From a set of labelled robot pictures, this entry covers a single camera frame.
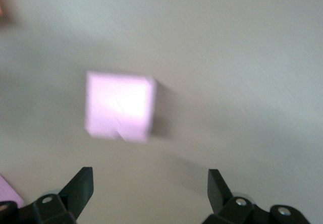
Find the dusky pink foam cube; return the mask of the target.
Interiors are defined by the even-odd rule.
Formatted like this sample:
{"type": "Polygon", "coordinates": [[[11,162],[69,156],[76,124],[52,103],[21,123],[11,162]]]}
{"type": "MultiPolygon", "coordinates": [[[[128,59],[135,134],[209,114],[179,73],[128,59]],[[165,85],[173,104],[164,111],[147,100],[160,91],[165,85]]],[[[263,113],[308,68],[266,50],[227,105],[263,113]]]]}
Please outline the dusky pink foam cube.
{"type": "Polygon", "coordinates": [[[25,201],[16,192],[16,190],[6,181],[6,179],[0,175],[0,202],[14,201],[19,208],[25,206],[25,201]]]}

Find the notched pink foam cube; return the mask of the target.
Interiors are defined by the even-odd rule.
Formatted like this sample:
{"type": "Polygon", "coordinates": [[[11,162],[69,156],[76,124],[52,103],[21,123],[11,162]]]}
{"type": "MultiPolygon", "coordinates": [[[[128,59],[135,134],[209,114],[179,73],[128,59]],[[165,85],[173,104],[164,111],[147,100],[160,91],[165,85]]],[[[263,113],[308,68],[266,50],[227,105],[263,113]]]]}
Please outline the notched pink foam cube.
{"type": "Polygon", "coordinates": [[[157,82],[150,76],[88,71],[85,129],[91,137],[146,143],[157,82]]]}

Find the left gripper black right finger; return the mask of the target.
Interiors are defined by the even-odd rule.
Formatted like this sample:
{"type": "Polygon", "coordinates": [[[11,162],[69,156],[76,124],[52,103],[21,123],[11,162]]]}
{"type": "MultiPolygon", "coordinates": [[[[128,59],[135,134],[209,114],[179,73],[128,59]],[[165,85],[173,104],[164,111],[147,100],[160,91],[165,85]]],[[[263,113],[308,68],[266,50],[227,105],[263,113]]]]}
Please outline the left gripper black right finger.
{"type": "Polygon", "coordinates": [[[273,205],[267,212],[242,196],[234,196],[219,170],[208,170],[207,195],[213,214],[204,224],[311,224],[296,208],[273,205]]]}

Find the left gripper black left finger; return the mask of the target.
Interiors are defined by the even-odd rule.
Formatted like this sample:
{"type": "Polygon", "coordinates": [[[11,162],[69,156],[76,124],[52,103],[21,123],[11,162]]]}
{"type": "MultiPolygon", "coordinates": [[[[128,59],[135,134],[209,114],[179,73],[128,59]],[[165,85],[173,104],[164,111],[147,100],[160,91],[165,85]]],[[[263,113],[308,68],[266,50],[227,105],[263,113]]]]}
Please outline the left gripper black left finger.
{"type": "Polygon", "coordinates": [[[0,224],[77,224],[93,192],[93,168],[83,167],[57,194],[22,208],[12,200],[0,201],[0,224]]]}

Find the table cover sheet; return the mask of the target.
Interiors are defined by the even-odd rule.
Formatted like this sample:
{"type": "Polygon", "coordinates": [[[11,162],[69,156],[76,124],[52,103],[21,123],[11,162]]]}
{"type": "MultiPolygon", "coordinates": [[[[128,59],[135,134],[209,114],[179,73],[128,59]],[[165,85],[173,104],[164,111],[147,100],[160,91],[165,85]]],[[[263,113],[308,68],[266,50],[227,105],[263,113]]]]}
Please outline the table cover sheet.
{"type": "Polygon", "coordinates": [[[207,172],[323,224],[323,0],[1,0],[0,174],[26,202],[90,166],[79,224],[200,224],[207,172]],[[153,76],[146,144],[90,137],[87,71],[153,76]]]}

